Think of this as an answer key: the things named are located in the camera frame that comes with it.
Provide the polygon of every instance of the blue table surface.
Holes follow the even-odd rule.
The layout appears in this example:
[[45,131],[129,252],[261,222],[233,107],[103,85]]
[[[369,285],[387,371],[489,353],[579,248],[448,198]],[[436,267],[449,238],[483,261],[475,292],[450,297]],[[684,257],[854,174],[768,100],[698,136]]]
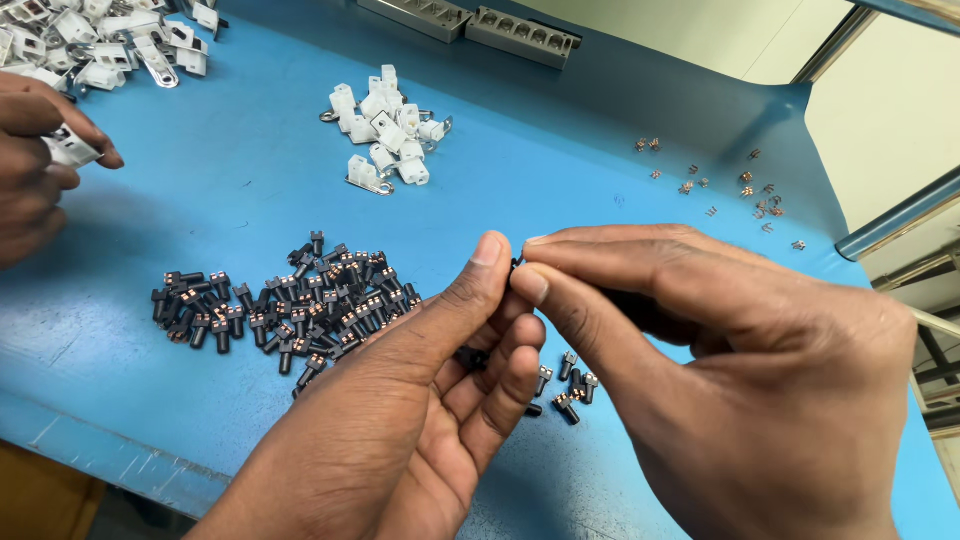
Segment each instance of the blue table surface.
[[[846,229],[804,124],[809,86],[746,84],[565,23],[585,39],[560,72],[471,41],[444,45],[349,1],[224,8],[231,27],[211,43],[205,79],[162,89],[139,72],[82,102],[128,165],[85,168],[63,199],[67,229],[3,275],[0,437],[203,515],[292,403],[296,375],[279,376],[249,333],[229,356],[171,344],[150,319],[149,293],[174,270],[225,270],[252,286],[289,273],[287,253],[311,230],[330,246],[384,250],[424,297],[459,272],[483,231],[502,231],[518,251],[530,236],[608,223],[686,223],[808,275],[868,285],[832,247]],[[390,197],[344,182],[350,156],[368,147],[317,119],[334,86],[364,95],[383,63],[412,103],[455,119],[426,161],[430,183]],[[642,136],[663,151],[638,154]],[[760,159],[747,160],[755,148]],[[754,219],[759,197],[739,197],[747,170],[758,191],[776,185],[784,217]],[[708,188],[678,193],[700,178]],[[767,221],[773,233],[760,230]],[[791,249],[796,240],[805,251]],[[543,363],[559,366],[566,349],[551,328]],[[551,382],[538,401],[562,387]],[[960,511],[906,388],[903,398],[895,518],[903,538],[949,537]],[[685,538],[602,385],[580,408],[575,427],[550,410],[521,422],[460,537]]]

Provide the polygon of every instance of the finger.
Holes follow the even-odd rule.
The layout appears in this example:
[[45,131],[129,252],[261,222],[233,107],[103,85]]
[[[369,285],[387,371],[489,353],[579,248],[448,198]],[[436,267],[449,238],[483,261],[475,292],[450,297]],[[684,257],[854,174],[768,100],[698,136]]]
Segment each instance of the finger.
[[501,233],[485,233],[450,287],[416,317],[378,339],[358,360],[385,378],[429,385],[446,360],[496,311],[509,273],[510,242]]
[[523,245],[526,255],[527,245],[539,246],[556,242],[624,242],[630,240],[674,240],[697,249],[750,262],[760,266],[777,270],[786,270],[768,258],[752,251],[732,246],[707,236],[687,225],[658,224],[658,225],[604,225],[600,227],[573,227],[563,229],[547,236],[540,236],[527,240]]
[[80,186],[80,174],[73,167],[52,163],[45,172],[55,181],[58,189],[70,190]]
[[63,116],[43,96],[0,93],[0,130],[13,136],[39,136],[63,125]]
[[443,396],[444,407],[463,424],[496,388],[508,369],[514,351],[520,348],[531,348],[539,353],[545,341],[546,329],[536,315],[526,314],[516,319],[514,325],[507,331],[507,335],[493,351],[487,369],[470,372],[451,388]]
[[535,262],[518,267],[511,285],[550,319],[612,396],[672,391],[681,367],[594,287]]
[[[467,346],[487,353],[493,352],[503,340],[503,336],[514,325],[514,321],[525,313],[533,313],[533,310],[534,307],[516,293],[507,293],[487,324],[467,340]],[[437,395],[443,397],[450,388],[466,376],[467,368],[455,359],[448,360],[434,379]]]
[[460,440],[473,456],[478,474],[487,470],[533,400],[539,369],[536,349],[516,349],[496,387],[460,428]]
[[790,316],[788,297],[817,283],[675,240],[562,241],[530,247],[527,260],[596,286],[646,295],[685,319],[726,331],[758,329]]
[[42,81],[21,77],[13,74],[0,76],[0,92],[22,92],[45,98],[60,112],[60,123],[44,133],[50,133],[66,123],[71,130],[90,146],[100,151],[104,156],[97,162],[108,169],[119,169],[124,166],[123,158],[113,146],[113,141],[104,134],[85,114],[80,112],[72,103],[66,100],[59,92]]

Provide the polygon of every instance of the black electrical connector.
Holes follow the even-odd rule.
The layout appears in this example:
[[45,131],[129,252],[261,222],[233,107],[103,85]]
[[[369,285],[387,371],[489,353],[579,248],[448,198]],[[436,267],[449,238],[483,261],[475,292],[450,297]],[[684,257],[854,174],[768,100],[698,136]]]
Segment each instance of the black electrical connector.
[[573,364],[577,363],[577,356],[567,351],[564,353],[563,364],[560,367],[560,374],[557,376],[557,379],[560,382],[566,382],[570,378],[570,370],[573,369]]
[[580,423],[580,417],[577,416],[577,411],[573,410],[573,401],[570,400],[565,392],[554,398],[552,403],[554,408],[559,410],[566,418],[566,421],[570,423],[570,426],[576,426]]
[[597,379],[597,376],[592,373],[584,374],[584,386],[586,390],[584,391],[584,398],[580,401],[584,402],[584,405],[593,405],[593,390],[600,385],[600,380]]
[[537,397],[543,395],[543,389],[546,388],[546,384],[553,379],[553,370],[546,367],[540,367],[540,378],[537,379],[537,392],[534,394]]

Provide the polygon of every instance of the electrical component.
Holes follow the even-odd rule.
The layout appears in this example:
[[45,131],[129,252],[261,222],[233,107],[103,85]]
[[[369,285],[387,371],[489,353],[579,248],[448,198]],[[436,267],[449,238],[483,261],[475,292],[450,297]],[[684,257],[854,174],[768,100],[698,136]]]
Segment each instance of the electrical component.
[[543,395],[543,390],[546,388],[546,384],[553,379],[553,370],[546,367],[540,367],[540,378],[537,379],[537,392],[534,393],[534,396],[540,397]]
[[480,6],[467,25],[466,37],[488,47],[564,69],[570,52],[582,39],[543,23],[519,20],[512,15]]
[[554,408],[559,410],[566,418],[566,421],[570,423],[570,426],[576,426],[580,423],[580,417],[577,416],[577,411],[573,410],[573,401],[570,400],[565,392],[554,398],[552,403]]
[[560,382],[566,382],[566,380],[570,378],[570,370],[573,369],[573,364],[575,363],[577,363],[577,356],[570,351],[565,352],[560,374],[557,376]]

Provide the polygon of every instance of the white plastic housing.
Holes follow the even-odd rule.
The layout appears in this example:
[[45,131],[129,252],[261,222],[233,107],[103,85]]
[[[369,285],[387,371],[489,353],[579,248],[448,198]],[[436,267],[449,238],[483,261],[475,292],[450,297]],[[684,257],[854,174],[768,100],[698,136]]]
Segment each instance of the white plastic housing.
[[373,160],[373,164],[376,165],[377,170],[381,173],[383,169],[396,163],[394,155],[379,142],[370,145],[370,159]]
[[350,141],[353,144],[363,144],[376,140],[376,131],[370,125],[370,120],[362,114],[352,116],[349,126]]
[[187,73],[206,77],[206,55],[200,51],[177,47],[177,65],[182,65]]
[[354,155],[347,164],[347,181],[360,187],[379,189],[382,182],[376,176],[376,167],[367,163],[367,159]]
[[97,31],[83,15],[73,10],[64,10],[54,21],[54,27],[67,43],[94,43],[97,41]]
[[50,16],[50,10],[39,0],[14,0],[13,3],[0,8],[19,22],[34,22]]
[[337,124],[340,131],[346,133],[349,131],[352,117],[356,114],[357,102],[353,99],[353,88],[349,85],[337,85],[330,94],[330,106],[333,113],[340,116]]
[[74,135],[66,124],[56,130],[52,137],[44,137],[43,142],[50,148],[53,161],[75,169],[103,157],[103,154]]
[[13,53],[25,61],[40,61],[46,58],[47,44],[37,36],[18,26],[8,28],[13,34]]
[[220,14],[199,2],[193,5],[193,16],[197,17],[200,26],[210,30],[216,30],[220,24]]
[[380,141],[387,150],[399,154],[400,145],[407,140],[407,134],[391,119],[390,115],[381,112],[371,120],[370,124],[376,132],[376,140]]
[[420,140],[440,141],[446,136],[443,122],[438,122],[436,120],[427,120],[426,122],[421,123],[418,133],[420,134]]

